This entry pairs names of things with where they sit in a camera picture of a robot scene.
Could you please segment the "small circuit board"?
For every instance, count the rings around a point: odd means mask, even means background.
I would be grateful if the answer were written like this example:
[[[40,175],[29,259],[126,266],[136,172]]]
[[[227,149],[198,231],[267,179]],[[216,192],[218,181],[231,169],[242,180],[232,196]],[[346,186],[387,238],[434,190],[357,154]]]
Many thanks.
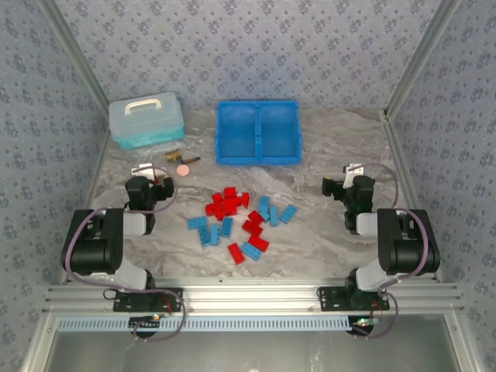
[[[160,327],[160,318],[152,315],[130,317],[128,328],[137,332],[143,329],[158,329]]]
[[[348,320],[351,327],[349,334],[356,336],[370,335],[373,332],[375,325],[379,323],[379,319],[366,316],[349,316]]]

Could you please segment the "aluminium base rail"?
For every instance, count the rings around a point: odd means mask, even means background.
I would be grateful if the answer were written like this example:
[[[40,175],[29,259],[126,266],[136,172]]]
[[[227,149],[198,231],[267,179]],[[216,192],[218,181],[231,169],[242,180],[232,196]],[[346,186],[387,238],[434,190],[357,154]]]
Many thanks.
[[[182,288],[192,315],[310,315],[320,311],[317,290],[343,286],[342,278],[158,278],[157,286]],[[403,315],[464,312],[466,306],[456,284],[430,276],[415,277],[388,289]],[[112,311],[103,290],[69,281],[48,287],[43,312],[65,315],[100,315]]]

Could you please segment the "aluminium frame post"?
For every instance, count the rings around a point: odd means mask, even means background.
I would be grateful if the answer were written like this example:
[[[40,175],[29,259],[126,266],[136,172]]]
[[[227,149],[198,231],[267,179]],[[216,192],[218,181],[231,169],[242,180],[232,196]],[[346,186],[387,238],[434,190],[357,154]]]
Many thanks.
[[[461,0],[440,0],[427,27],[422,33],[414,53],[392,92],[388,104],[384,108],[386,120],[391,121],[408,97],[413,84],[422,72],[430,55],[443,35]]]
[[[82,81],[89,90],[90,96],[95,101],[100,112],[106,119],[109,119],[109,100],[107,99],[103,87],[100,85],[94,71],[91,68],[88,58],[84,55],[74,34],[62,12],[54,0],[36,0],[44,15],[53,28],[59,41],[69,55],[75,69],[79,73]]]

